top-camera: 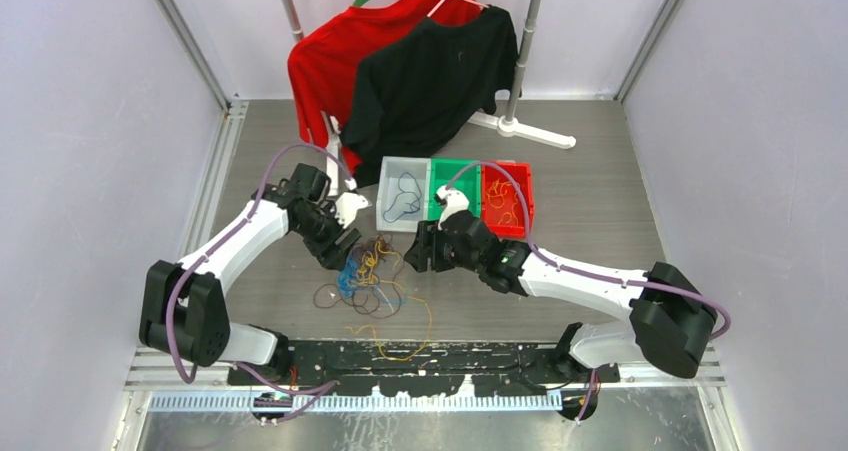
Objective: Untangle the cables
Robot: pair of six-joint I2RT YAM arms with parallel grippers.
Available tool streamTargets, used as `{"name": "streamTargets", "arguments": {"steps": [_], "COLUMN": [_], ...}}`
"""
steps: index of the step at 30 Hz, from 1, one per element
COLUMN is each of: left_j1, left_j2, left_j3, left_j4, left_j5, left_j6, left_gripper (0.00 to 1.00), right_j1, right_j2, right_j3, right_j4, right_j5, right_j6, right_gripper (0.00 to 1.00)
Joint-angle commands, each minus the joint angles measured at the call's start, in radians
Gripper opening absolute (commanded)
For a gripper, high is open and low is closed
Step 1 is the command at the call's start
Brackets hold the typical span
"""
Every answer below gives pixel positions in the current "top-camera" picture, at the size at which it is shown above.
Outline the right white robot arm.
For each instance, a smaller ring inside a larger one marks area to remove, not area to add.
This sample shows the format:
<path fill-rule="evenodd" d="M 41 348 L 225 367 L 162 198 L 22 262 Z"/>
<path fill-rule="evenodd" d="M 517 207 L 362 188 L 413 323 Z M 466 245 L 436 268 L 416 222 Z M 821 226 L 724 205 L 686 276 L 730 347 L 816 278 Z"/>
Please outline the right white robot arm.
<path fill-rule="evenodd" d="M 465 269 L 496 292 L 551 298 L 611 317 L 568 325 L 549 359 L 577 382 L 606 365 L 645 361 L 677 378 L 696 376 L 719 312 L 675 266 L 606 268 L 497 237 L 467 211 L 418 224 L 404 259 L 415 271 Z"/>

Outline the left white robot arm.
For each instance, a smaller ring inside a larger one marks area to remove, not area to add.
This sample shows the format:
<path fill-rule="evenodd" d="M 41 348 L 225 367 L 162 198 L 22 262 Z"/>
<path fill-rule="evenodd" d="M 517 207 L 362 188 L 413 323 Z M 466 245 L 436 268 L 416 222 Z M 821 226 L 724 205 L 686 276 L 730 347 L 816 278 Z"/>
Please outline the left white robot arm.
<path fill-rule="evenodd" d="M 360 238 L 354 222 L 370 202 L 356 189 L 327 198 L 329 177 L 299 164 L 291 177 L 266 183 L 211 241 L 176 262 L 148 270 L 139 340 L 198 367 L 218 362 L 251 366 L 269 384 L 285 380 L 293 357 L 287 336 L 233 322 L 226 294 L 270 245 L 291 233 L 327 270 L 341 271 Z"/>

